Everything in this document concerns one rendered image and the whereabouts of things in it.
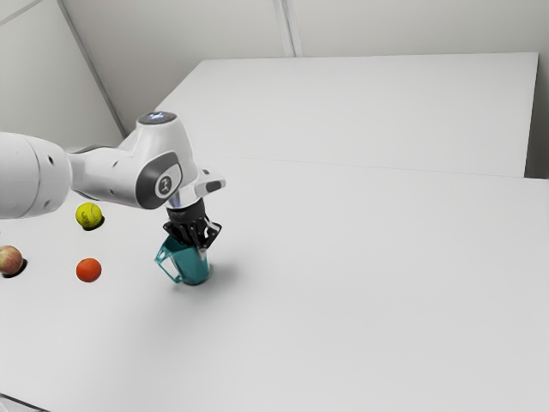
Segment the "yellow tennis ball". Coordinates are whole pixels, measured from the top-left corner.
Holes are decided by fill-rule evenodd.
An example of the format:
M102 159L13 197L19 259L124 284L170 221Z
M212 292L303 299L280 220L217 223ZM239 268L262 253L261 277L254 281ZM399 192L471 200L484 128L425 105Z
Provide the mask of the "yellow tennis ball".
M75 211L75 218L83 228L92 229L100 225L103 214L96 203L82 203Z

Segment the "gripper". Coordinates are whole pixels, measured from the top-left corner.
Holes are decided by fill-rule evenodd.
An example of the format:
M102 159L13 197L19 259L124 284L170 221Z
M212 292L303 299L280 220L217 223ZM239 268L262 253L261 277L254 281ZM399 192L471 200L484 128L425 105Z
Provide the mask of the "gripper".
M204 202L195 202L188 207L166 210L168 222L163 228L182 245L198 249L202 261L207 259L207 250L218 237L222 226L209 220Z

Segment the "orange fruit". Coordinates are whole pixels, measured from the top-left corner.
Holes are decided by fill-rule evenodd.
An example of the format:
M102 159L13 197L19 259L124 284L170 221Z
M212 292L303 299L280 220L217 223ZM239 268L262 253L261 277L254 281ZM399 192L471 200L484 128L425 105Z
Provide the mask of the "orange fruit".
M81 282L95 282L102 274L102 266L100 262L94 258L85 258L76 265L75 273Z

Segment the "teal faceted mug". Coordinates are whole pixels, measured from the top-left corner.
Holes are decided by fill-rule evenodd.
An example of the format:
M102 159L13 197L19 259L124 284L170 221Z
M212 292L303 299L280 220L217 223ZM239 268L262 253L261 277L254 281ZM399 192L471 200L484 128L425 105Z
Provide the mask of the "teal faceted mug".
M208 260L200 259L198 249L182 245L172 236L166 237L154 261L177 284L196 286L210 277Z

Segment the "red yellow apple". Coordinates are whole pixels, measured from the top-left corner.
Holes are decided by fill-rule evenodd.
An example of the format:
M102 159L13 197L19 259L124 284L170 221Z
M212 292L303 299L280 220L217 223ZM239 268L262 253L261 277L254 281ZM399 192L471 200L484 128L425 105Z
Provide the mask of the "red yellow apple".
M0 273L12 276L17 274L23 265L21 252L12 245L0 246Z

